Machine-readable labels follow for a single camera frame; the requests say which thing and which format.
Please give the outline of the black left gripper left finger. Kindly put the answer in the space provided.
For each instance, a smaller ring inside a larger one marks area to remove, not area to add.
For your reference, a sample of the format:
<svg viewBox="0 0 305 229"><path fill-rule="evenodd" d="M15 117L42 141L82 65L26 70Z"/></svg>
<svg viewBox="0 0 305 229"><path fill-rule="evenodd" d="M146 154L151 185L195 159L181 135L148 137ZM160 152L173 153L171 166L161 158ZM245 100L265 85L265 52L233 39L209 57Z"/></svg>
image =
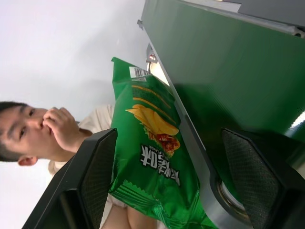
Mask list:
<svg viewBox="0 0 305 229"><path fill-rule="evenodd" d="M112 180L117 130L87 138L53 176L25 229L98 229Z"/></svg>

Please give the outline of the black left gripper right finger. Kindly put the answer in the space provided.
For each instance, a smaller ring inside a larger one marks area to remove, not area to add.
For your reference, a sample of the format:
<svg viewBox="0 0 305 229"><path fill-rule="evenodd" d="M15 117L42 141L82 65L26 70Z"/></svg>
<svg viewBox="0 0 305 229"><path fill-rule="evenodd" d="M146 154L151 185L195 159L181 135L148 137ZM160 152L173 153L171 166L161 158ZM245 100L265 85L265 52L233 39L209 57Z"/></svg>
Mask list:
<svg viewBox="0 0 305 229"><path fill-rule="evenodd" d="M235 188L255 229L303 229L305 180L266 140L222 130Z"/></svg>

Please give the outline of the person's bare hand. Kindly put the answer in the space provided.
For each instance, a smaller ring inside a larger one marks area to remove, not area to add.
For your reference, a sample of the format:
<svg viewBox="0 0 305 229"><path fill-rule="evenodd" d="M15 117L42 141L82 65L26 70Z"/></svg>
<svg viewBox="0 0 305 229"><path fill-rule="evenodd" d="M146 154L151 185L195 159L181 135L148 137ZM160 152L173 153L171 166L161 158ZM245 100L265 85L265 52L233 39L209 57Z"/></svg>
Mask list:
<svg viewBox="0 0 305 229"><path fill-rule="evenodd" d="M79 128L71 113L64 107L48 110L43 116L43 125L49 127L58 145L66 151L76 153L83 141L92 132Z"/></svg>

